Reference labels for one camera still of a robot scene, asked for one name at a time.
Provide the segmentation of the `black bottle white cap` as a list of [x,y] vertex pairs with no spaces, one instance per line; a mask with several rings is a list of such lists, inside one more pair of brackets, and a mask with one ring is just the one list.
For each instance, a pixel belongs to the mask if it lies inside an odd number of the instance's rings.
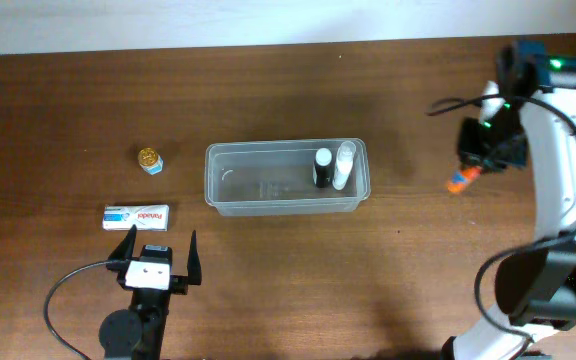
[[332,152],[320,148],[315,153],[313,162],[313,181],[317,188],[325,188],[331,182]]

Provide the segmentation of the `white lotion bottle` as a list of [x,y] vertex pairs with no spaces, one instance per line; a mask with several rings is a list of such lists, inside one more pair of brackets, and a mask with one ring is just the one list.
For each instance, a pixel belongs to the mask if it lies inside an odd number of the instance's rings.
[[353,141],[344,141],[337,150],[332,186],[341,191],[346,186],[354,166],[356,145]]

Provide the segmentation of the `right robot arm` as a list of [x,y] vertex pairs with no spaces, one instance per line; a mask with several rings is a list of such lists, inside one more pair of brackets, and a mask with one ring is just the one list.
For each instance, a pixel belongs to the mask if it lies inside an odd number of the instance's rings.
[[518,41],[499,52],[496,74],[474,99],[479,115],[462,122],[448,189],[530,166],[534,239],[485,261],[496,272],[495,301],[446,341],[444,359],[526,359],[537,342],[576,326],[576,58]]

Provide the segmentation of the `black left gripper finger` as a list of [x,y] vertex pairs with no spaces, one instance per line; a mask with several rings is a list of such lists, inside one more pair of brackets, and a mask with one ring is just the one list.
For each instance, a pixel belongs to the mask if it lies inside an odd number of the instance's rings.
[[132,225],[124,239],[108,256],[109,260],[125,261],[132,258],[136,242],[137,226]]
[[198,253],[197,233],[192,232],[187,259],[187,283],[192,286],[202,284],[202,267]]

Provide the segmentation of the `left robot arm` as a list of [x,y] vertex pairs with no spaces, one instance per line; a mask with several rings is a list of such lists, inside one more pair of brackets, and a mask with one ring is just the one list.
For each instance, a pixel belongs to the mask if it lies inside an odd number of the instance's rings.
[[185,275],[172,273],[170,247],[145,245],[135,257],[136,235],[133,226],[108,256],[106,268],[117,274],[117,283],[132,297],[127,308],[112,312],[100,325],[99,343],[106,359],[158,360],[170,298],[202,284],[196,234],[191,235]]

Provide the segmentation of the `orange tube white cap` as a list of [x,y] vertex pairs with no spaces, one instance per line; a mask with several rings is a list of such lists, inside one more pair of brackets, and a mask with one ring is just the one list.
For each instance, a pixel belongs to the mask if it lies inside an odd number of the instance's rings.
[[482,168],[478,166],[461,168],[448,180],[446,188],[452,194],[459,194],[472,184],[481,173]]

